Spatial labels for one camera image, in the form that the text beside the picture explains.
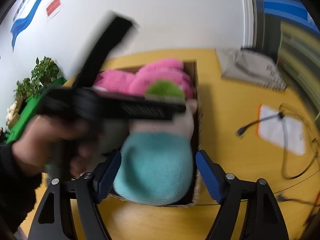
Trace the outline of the hand in orange glove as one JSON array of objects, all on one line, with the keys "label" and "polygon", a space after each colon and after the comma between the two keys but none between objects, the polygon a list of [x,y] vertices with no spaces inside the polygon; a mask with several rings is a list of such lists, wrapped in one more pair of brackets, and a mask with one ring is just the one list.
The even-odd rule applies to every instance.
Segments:
[{"label": "hand in orange glove", "polygon": [[81,139],[77,156],[71,159],[70,173],[78,177],[85,172],[91,156],[97,152],[102,133],[86,138],[88,124],[78,121],[67,124],[45,115],[36,115],[27,125],[21,138],[12,144],[12,155],[28,175],[44,172],[44,165],[52,157],[55,144],[61,140]]}]

